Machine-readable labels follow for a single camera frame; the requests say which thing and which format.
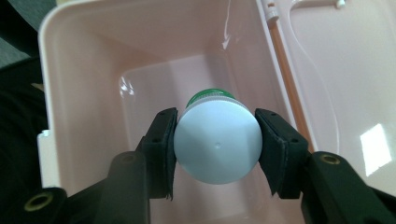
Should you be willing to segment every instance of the green rim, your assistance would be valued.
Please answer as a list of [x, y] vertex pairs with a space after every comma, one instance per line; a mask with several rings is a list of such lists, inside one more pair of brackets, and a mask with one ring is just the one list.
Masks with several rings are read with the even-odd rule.
[[189, 102], [187, 103], [186, 108], [189, 107], [189, 105], [191, 105], [195, 101], [202, 99], [208, 95], [221, 95], [221, 96], [226, 96], [226, 97], [235, 99], [235, 97], [233, 97], [233, 95], [227, 91], [224, 91], [221, 89], [207, 89], [207, 90], [200, 91], [200, 92], [196, 93], [194, 96], [192, 96], [191, 99], [189, 100]]

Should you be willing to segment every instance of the white plastic lid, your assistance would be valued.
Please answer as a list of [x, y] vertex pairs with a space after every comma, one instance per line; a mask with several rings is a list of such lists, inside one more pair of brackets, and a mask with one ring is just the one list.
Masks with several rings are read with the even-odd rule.
[[195, 101], [175, 131], [178, 162], [208, 184], [227, 184], [247, 175], [261, 152], [259, 123], [241, 103], [226, 96]]

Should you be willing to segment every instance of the wooden strip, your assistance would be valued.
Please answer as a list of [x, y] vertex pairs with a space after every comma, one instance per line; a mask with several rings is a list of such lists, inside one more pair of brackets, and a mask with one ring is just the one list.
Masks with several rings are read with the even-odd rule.
[[286, 86], [286, 91], [289, 96], [291, 109], [296, 120], [297, 129], [299, 133], [308, 141], [308, 150], [310, 152], [314, 152], [315, 150], [312, 146], [311, 135], [306, 124], [303, 107], [301, 106], [300, 98], [294, 83], [288, 58], [286, 56], [286, 51], [283, 47], [282, 38], [280, 36], [277, 25], [273, 26], [270, 29], [270, 34], [274, 43], [276, 58], [279, 63], [280, 72], [282, 73], [283, 81], [285, 82]]

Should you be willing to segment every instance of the bin lid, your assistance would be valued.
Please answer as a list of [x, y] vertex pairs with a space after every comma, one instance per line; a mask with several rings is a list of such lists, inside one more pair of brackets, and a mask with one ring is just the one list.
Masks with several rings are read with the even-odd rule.
[[396, 195], [396, 2], [276, 1], [315, 150]]

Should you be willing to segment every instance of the plastic bin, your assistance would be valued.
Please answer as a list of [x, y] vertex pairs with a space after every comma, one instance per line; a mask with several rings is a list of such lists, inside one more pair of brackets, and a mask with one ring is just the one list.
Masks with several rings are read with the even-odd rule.
[[[74, 194], [134, 150], [155, 114], [182, 112], [222, 88], [251, 111], [294, 123], [261, 1], [134, 0], [67, 4], [48, 15], [40, 48], [49, 130], [38, 138], [44, 187]], [[301, 223], [299, 201], [272, 197], [260, 167], [227, 185], [179, 166], [175, 198], [151, 200], [152, 223]]]

